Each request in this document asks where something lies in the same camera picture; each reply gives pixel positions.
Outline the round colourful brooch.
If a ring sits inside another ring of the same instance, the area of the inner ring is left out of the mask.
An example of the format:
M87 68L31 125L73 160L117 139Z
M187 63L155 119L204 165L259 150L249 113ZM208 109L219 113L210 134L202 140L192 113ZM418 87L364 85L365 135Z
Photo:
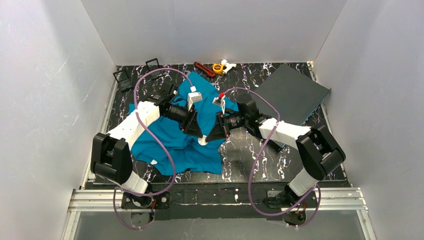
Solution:
M201 146L206 146L208 144L208 142L206 141L206 138L207 136L204 135L203 137L199 137L197 141Z

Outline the blue garment cloth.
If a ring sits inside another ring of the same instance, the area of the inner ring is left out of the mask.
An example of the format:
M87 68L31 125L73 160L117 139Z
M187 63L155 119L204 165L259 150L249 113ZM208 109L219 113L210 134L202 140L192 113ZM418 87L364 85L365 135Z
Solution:
M198 111L197 122L202 133L207 136L212 130L216 114L221 107L213 104L213 99L219 96L216 88L201 75L191 72L189 81L184 80L178 88L178 96L174 102L185 105L190 84L202 94L202 101L196 102L194 108ZM166 117L160 117L148 126L148 129L162 142L171 155L174 167L168 156L156 140L148 133L143 132L131 148L131 153L138 161L155 165L163 176L171 176L173 172L182 173L186 170L192 172L209 172L221 174L221 155L219 147L224 139L199 144L198 138L184 134L178 122Z

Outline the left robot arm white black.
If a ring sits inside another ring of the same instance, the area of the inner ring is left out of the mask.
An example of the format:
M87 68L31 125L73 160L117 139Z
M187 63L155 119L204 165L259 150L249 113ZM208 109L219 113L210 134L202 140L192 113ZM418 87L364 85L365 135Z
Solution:
M135 103L135 110L117 127L107 133L97 133L92 142L90 171L132 195L153 197L154 193L147 193L148 182L133 170L131 149L139 136L149 132L150 124L160 117L166 117L179 123L184 134L203 137L194 106L203 99L202 94L192 86L187 95L186 106L172 103L177 95L178 88L173 84L148 93Z

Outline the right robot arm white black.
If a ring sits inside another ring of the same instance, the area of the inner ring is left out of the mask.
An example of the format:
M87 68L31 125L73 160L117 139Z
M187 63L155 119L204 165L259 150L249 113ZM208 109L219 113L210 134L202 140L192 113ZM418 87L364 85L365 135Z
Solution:
M237 111L223 108L216 114L205 141L225 139L231 130L245 128L254 137L295 148L303 168L287 184L282 198L299 199L346 160L346 154L324 125L318 128L294 125L260 113L250 94L240 95L237 107Z

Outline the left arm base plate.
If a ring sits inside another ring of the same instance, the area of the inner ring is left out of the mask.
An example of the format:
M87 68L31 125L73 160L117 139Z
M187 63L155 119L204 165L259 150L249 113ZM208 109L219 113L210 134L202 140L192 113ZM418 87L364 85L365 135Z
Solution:
M155 196L136 196L124 191L120 207L126 210L162 210L170 207L170 199L171 194L168 191Z

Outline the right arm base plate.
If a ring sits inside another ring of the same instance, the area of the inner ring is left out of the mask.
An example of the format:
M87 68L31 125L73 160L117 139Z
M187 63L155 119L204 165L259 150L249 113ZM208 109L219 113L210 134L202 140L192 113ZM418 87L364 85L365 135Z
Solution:
M283 190L270 190L267 192L267 197L263 200L266 207L270 209L291 208L290 211L282 215L282 219L289 227L303 227L311 222L321 205L321 192L318 195L314 191L305 198L299 201L302 196L297 196L294 192Z

